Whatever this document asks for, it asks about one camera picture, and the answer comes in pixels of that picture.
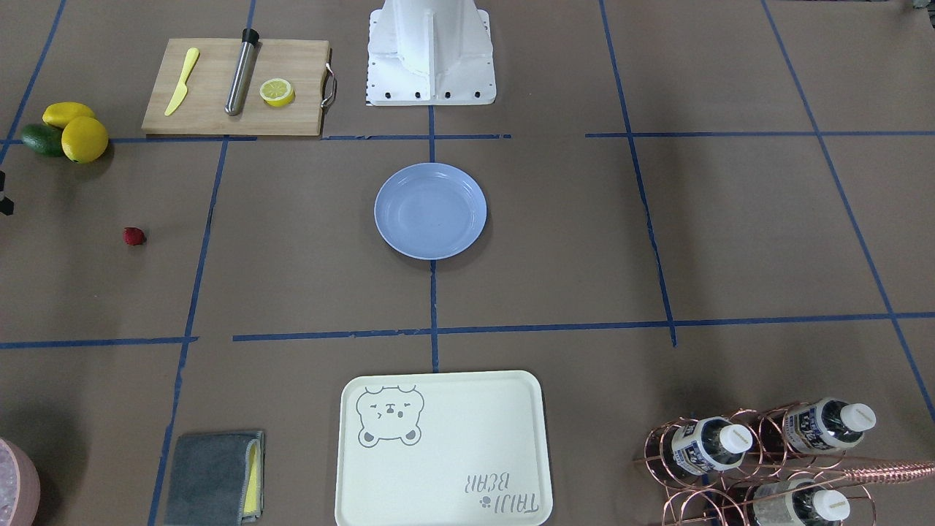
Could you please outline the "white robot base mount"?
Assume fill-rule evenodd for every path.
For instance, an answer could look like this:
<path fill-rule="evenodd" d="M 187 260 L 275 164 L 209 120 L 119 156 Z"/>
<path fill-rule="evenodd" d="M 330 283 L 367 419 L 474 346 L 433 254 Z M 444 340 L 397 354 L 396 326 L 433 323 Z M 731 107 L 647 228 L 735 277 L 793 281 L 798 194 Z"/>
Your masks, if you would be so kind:
<path fill-rule="evenodd" d="M 367 52 L 367 106 L 497 99 L 490 17 L 473 1 L 385 1 L 370 13 Z"/>

